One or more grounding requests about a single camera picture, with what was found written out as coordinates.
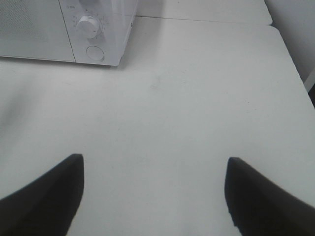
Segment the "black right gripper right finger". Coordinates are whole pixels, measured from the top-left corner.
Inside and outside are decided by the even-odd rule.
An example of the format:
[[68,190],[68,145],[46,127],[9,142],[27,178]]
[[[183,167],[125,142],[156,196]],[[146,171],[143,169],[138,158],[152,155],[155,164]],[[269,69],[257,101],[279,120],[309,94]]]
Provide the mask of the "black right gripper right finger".
[[313,236],[315,208],[238,157],[227,162],[224,196],[243,236]]

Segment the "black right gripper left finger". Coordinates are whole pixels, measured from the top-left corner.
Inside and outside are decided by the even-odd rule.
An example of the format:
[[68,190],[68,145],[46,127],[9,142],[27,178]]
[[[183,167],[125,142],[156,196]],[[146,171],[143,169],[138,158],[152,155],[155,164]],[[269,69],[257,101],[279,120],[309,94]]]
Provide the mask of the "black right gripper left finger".
[[72,154],[0,201],[2,236],[65,236],[84,192],[84,159]]

